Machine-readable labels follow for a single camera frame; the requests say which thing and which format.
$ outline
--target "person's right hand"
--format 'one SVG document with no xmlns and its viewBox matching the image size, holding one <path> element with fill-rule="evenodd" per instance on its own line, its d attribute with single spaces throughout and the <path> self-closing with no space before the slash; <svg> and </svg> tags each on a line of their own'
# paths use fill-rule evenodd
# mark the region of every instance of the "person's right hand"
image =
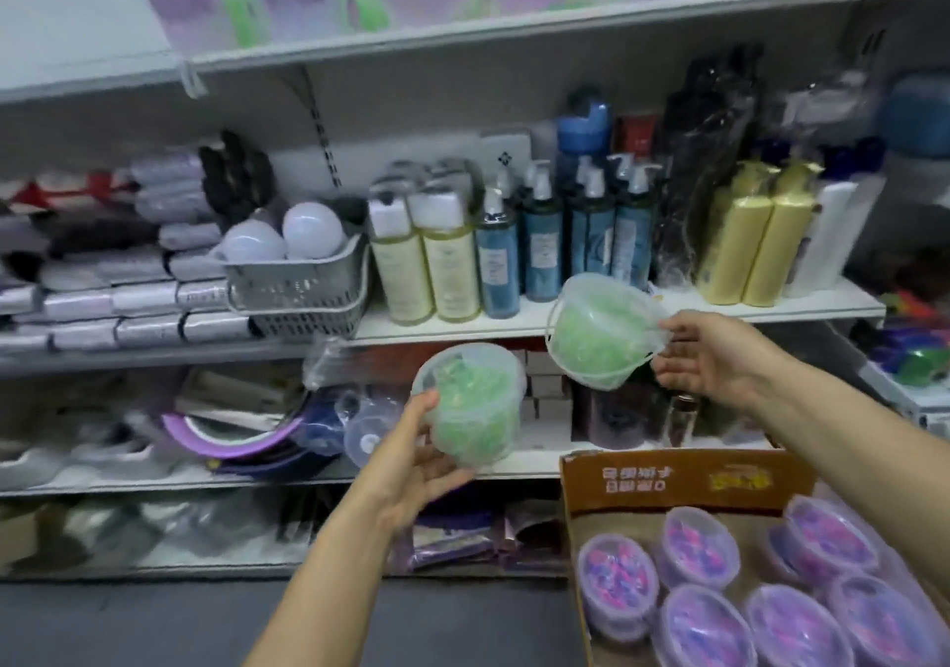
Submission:
<svg viewBox="0 0 950 667">
<path fill-rule="evenodd" d="M 653 360 L 659 383 L 733 409 L 751 410 L 771 375 L 793 359 L 752 325 L 722 314 L 680 312 L 660 327 L 672 341 Z"/>
</svg>

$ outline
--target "white bottle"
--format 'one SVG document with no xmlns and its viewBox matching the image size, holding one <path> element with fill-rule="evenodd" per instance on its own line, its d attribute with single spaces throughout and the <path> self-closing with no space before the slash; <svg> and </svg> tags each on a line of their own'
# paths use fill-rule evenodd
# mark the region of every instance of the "white bottle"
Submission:
<svg viewBox="0 0 950 667">
<path fill-rule="evenodd" d="M 838 225 L 835 243 L 819 273 L 817 289 L 832 289 L 840 280 L 845 265 L 854 251 L 854 245 L 871 215 L 871 210 L 884 192 L 886 179 L 881 174 L 886 145 L 883 140 L 869 137 L 860 140 L 855 148 L 857 172 L 851 178 L 858 188 L 851 196 L 845 215 Z"/>
<path fill-rule="evenodd" d="M 430 184 L 410 196 L 410 215 L 422 230 L 436 312 L 468 322 L 481 312 L 475 236 L 467 210 L 450 186 Z"/>
<path fill-rule="evenodd" d="M 406 198 L 409 181 L 383 179 L 370 191 L 373 255 L 393 322 L 412 326 L 435 312 L 422 238 L 412 226 Z"/>
<path fill-rule="evenodd" d="M 815 196 L 811 225 L 798 247 L 798 254 L 789 272 L 785 296 L 808 296 L 819 287 L 819 277 L 838 240 L 841 221 L 845 217 L 858 184 L 850 172 L 825 172 L 827 179 Z"/>
</svg>

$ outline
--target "person's left hand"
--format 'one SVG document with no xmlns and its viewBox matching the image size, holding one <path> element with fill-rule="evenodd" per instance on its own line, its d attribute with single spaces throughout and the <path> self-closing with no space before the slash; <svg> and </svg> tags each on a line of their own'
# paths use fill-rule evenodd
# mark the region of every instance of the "person's left hand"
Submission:
<svg viewBox="0 0 950 667">
<path fill-rule="evenodd" d="M 419 446 L 419 437 L 428 433 L 426 414 L 438 404 L 434 389 L 412 397 L 347 493 L 377 506 L 393 530 L 410 526 L 426 505 L 475 477 L 473 469 L 458 469 L 434 446 Z"/>
</svg>

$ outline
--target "yellow pump bottle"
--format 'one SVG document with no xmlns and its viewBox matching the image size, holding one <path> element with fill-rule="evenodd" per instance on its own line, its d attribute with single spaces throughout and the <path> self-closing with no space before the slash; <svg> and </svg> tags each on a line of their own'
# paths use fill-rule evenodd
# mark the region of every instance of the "yellow pump bottle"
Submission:
<svg viewBox="0 0 950 667">
<path fill-rule="evenodd" d="M 778 171 L 761 161 L 745 161 L 730 186 L 716 190 L 706 251 L 696 274 L 696 290 L 710 304 L 738 304 L 742 299 L 772 213 L 766 187 Z"/>
<path fill-rule="evenodd" d="M 775 181 L 775 206 L 755 256 L 742 301 L 751 307 L 774 307 L 811 224 L 816 199 L 812 189 L 821 164 L 792 159 Z"/>
</svg>

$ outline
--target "hand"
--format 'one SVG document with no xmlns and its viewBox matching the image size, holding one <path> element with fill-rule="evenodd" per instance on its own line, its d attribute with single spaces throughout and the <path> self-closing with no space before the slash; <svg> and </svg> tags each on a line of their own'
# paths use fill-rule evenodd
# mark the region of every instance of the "hand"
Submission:
<svg viewBox="0 0 950 667">
<path fill-rule="evenodd" d="M 751 411 L 771 376 L 793 360 L 752 325 L 722 314 L 680 312 L 660 327 L 672 341 L 653 360 L 659 383 L 741 411 Z"/>
<path fill-rule="evenodd" d="M 393 531 L 410 526 L 430 502 L 475 478 L 473 469 L 458 469 L 434 446 L 418 445 L 419 437 L 428 433 L 426 414 L 438 404 L 434 389 L 412 397 L 347 492 L 378 507 L 381 520 Z"/>
</svg>

